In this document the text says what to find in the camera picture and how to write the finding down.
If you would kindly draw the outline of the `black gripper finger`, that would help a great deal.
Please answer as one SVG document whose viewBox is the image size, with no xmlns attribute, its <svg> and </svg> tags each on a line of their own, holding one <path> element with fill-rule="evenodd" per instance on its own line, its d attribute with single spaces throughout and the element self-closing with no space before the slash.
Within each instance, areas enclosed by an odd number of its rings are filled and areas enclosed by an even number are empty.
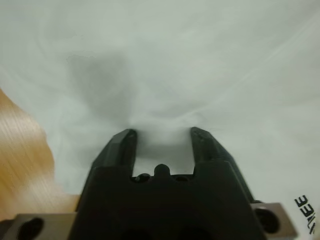
<svg viewBox="0 0 320 240">
<path fill-rule="evenodd" d="M 92 173 L 120 173 L 131 176 L 136 161 L 138 133 L 125 129 L 115 134 L 98 154 L 91 166 Z"/>
<path fill-rule="evenodd" d="M 254 203 L 256 201 L 238 165 L 236 164 L 236 161 L 210 132 L 199 127 L 192 127 L 190 129 L 190 138 L 195 164 L 222 161 L 229 163 L 246 198 L 250 203 Z"/>
</svg>

